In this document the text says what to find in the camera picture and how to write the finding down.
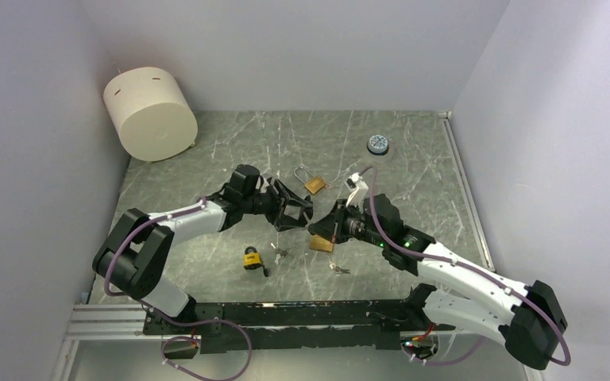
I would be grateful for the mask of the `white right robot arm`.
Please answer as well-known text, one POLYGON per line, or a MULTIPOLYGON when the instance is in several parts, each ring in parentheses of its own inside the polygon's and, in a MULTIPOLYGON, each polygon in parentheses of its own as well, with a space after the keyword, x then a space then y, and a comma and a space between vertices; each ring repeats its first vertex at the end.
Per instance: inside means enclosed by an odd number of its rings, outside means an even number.
POLYGON ((550 285, 539 280, 527 285, 464 259, 405 224, 385 194, 367 198, 360 207, 339 199, 308 231, 335 244, 350 239, 372 244, 394 268, 444 285, 444 290, 406 306, 405 319, 412 328, 433 323, 466 329, 502 344, 521 364, 536 370, 549 363, 569 364, 569 355, 554 357, 565 343, 568 323, 550 285))

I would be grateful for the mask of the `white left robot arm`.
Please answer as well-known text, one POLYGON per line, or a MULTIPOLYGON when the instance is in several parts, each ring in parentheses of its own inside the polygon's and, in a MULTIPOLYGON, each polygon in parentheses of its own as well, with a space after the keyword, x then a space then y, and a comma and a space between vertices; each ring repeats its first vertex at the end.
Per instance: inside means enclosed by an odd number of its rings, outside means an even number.
POLYGON ((313 216, 311 197, 299 197, 280 180, 238 165, 220 190, 176 210, 147 214, 127 210, 92 262, 105 294, 128 296, 164 315, 175 333, 197 321, 196 300, 164 277, 170 250, 196 237, 223 232, 245 215, 262 215, 276 231, 300 229, 313 216))

